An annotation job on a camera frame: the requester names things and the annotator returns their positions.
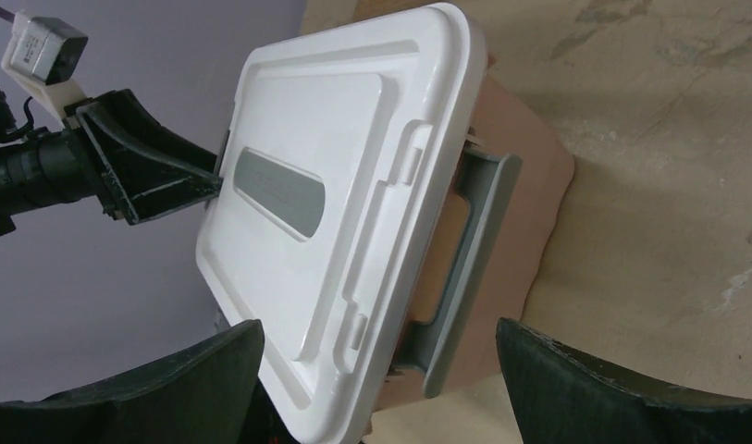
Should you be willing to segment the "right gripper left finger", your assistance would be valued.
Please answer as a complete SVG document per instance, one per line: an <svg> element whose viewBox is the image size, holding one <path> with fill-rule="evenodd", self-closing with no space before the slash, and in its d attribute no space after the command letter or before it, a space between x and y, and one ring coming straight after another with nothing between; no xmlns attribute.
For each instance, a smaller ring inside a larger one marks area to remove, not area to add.
<svg viewBox="0 0 752 444"><path fill-rule="evenodd" d="M236 443L263 356L260 321L41 401L0 402L0 443Z"/></svg>

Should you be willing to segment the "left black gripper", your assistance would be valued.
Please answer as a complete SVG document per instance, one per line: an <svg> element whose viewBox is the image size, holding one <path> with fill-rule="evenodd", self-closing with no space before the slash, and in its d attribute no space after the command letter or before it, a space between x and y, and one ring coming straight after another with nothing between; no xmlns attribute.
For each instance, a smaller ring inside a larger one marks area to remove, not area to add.
<svg viewBox="0 0 752 444"><path fill-rule="evenodd" d="M137 225L216 198L217 156L160 124L129 90L75 104L75 130L0 146L0 237L13 216L96 196Z"/></svg>

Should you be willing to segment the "pink plastic bin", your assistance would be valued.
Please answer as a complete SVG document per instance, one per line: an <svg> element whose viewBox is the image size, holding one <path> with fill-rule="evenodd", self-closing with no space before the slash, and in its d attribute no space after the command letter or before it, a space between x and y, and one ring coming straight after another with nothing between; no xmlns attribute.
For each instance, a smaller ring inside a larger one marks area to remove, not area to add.
<svg viewBox="0 0 752 444"><path fill-rule="evenodd" d="M489 73L472 124L484 153L516 154L523 164L442 393L500 373L496 325L502 317L520 319L574 173L573 156L552 128ZM435 311L467 212L463 198L449 191L408 320L427 321ZM405 376L388 376L375 412L425 398L423 376L415 370L401 372Z"/></svg>

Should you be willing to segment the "white plastic bin lid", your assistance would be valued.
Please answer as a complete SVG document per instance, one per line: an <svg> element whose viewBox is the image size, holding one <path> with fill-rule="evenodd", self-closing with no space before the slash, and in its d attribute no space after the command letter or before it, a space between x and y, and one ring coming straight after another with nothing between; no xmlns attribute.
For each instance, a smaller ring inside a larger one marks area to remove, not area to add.
<svg viewBox="0 0 752 444"><path fill-rule="evenodd" d="M255 49L196 260L302 443L363 436L487 68L484 33L435 3Z"/></svg>

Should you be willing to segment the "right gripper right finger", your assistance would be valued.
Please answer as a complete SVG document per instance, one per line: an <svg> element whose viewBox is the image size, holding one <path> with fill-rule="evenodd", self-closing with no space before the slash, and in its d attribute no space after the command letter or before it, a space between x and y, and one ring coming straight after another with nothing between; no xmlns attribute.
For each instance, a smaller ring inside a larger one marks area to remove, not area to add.
<svg viewBox="0 0 752 444"><path fill-rule="evenodd" d="M752 443L750 399L640 374L513 319L496 342L525 443Z"/></svg>

